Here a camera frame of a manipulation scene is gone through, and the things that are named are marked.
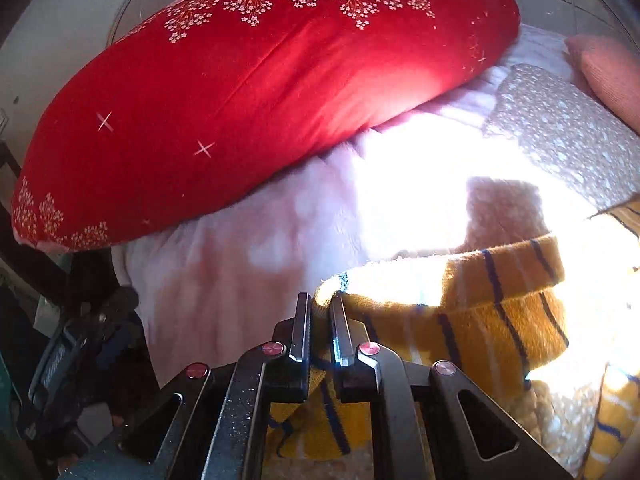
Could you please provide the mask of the yellow striped knit sweater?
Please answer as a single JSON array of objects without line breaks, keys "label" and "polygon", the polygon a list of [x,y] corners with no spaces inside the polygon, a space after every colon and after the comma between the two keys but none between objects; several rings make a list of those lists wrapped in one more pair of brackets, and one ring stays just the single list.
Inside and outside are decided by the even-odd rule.
[{"label": "yellow striped knit sweater", "polygon": [[450,360],[575,477],[600,479],[639,422],[639,205],[530,240],[369,263],[314,293],[421,365]]}]

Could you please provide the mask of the white pink bed sheet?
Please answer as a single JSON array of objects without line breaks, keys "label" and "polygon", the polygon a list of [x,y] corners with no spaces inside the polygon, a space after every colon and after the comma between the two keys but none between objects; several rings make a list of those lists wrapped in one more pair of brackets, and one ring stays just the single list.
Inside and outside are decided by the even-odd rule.
[{"label": "white pink bed sheet", "polygon": [[564,39],[523,26],[495,66],[276,177],[239,203],[116,246],[139,295],[152,369],[166,384],[194,362],[235,361],[289,318],[300,292],[369,262],[529,240],[590,214],[485,122],[518,64],[565,80]]}]

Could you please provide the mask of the beige heart-pattern quilt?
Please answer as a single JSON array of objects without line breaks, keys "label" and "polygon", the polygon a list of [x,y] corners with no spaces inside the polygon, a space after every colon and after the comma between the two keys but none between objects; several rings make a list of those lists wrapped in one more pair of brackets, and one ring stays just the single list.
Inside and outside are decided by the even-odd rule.
[{"label": "beige heart-pattern quilt", "polygon": [[484,130],[515,144],[546,179],[579,196],[586,214],[639,196],[639,137],[603,105],[548,70],[513,66]]}]

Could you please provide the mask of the large red floral pillow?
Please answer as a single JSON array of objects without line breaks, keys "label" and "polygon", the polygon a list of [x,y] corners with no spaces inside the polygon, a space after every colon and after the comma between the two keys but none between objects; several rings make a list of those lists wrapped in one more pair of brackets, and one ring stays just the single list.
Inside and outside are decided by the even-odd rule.
[{"label": "large red floral pillow", "polygon": [[14,237],[79,252],[221,210],[477,77],[520,23],[515,0],[176,0],[44,111]]}]

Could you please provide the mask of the small pink pillow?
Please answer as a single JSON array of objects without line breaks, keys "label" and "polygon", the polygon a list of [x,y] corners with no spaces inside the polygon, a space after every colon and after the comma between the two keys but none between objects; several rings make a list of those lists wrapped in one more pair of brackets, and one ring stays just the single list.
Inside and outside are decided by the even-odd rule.
[{"label": "small pink pillow", "polygon": [[605,36],[565,39],[572,63],[594,95],[635,133],[639,133],[639,58]]}]

